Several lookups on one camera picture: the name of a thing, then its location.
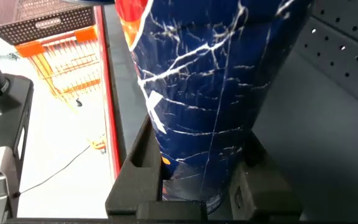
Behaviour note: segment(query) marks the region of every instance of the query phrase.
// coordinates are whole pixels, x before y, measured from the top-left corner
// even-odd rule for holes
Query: black holder
[[[161,155],[147,116],[106,201],[112,220],[298,220],[302,206],[252,134],[223,203],[209,217],[202,202],[163,202]]]

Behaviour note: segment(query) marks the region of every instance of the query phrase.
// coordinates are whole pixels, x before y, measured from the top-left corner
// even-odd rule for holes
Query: black machine
[[[17,213],[33,90],[31,80],[0,71],[0,223]]]
[[[114,80],[112,64],[110,70],[121,91],[125,83]],[[24,158],[18,145],[31,98],[30,80],[0,72],[1,222],[358,221],[358,1],[316,2],[269,91],[226,201],[209,216],[201,202],[161,201],[161,158],[146,117],[128,155],[122,152],[126,159],[106,201],[108,220],[13,218]],[[123,114],[120,101],[114,103]],[[119,128],[126,128],[123,121]],[[8,165],[17,171],[13,177]]]

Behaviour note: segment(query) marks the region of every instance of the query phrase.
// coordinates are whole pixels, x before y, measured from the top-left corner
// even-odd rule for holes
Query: black cable
[[[24,190],[22,192],[19,192],[17,194],[15,194],[15,197],[18,197],[20,195],[22,195],[23,193],[26,193],[36,187],[39,187],[41,186],[42,184],[46,183],[48,180],[52,179],[53,177],[55,177],[56,175],[58,175],[61,171],[65,170],[68,166],[70,166],[80,155],[82,155],[82,153],[84,153],[85,151],[87,151],[91,146],[88,146],[86,147],[84,150],[82,150],[82,152],[80,152],[78,155],[76,155],[65,167],[61,168],[58,172],[54,173],[53,175],[51,175],[50,177],[48,177],[46,180],[44,180],[43,182],[33,186],[33,187],[30,187],[29,189],[27,190]]]

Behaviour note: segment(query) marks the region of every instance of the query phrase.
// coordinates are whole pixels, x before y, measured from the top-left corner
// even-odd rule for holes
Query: orange sticker
[[[164,162],[166,165],[171,164],[171,162],[167,158],[164,158],[164,157],[162,157],[162,162]]]

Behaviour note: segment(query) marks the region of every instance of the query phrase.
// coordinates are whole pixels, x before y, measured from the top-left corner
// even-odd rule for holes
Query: red metal frame
[[[108,48],[106,45],[106,39],[104,35],[104,21],[103,21],[103,12],[101,6],[96,6],[94,8],[95,17],[96,17],[96,24],[99,30],[99,49],[101,52],[101,64],[103,67],[103,79],[106,83],[106,97],[107,97],[107,107],[108,107],[108,116],[109,116],[109,129],[111,130],[111,136],[107,137],[109,141],[108,144],[111,146],[111,155],[112,161],[114,163],[114,174],[117,178],[118,173],[121,169],[120,160],[119,160],[119,145],[117,141],[117,131],[116,131],[116,120],[114,118],[114,110],[113,110],[113,98],[112,98],[112,89],[111,89],[111,79],[110,79],[110,69],[109,68],[109,58],[108,58]]]

